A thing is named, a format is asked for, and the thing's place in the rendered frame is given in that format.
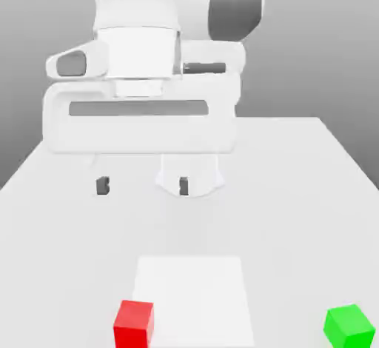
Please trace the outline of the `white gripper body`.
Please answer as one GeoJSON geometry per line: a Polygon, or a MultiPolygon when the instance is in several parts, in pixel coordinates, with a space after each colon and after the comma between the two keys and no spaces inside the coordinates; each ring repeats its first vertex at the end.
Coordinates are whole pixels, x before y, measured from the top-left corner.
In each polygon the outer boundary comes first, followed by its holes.
{"type": "Polygon", "coordinates": [[[42,135],[55,153],[228,153],[236,135],[235,81],[170,81],[156,102],[204,100],[205,116],[71,116],[70,103],[105,103],[114,87],[60,82],[43,98],[42,135]]]}

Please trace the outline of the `small red cube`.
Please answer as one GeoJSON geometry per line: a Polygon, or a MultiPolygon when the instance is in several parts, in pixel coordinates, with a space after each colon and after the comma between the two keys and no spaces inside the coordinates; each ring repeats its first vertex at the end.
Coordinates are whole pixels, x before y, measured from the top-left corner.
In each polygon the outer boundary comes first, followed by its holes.
{"type": "Polygon", "coordinates": [[[150,348],[153,331],[153,303],[121,302],[113,324],[115,348],[150,348]]]}

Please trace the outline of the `small green cube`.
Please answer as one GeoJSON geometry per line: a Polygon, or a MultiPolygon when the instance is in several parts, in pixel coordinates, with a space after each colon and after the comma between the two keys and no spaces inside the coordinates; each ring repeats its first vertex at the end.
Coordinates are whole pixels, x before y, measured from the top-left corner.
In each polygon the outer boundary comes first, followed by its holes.
{"type": "Polygon", "coordinates": [[[376,329],[357,304],[327,310],[323,332],[332,348],[371,348],[376,329]]]}

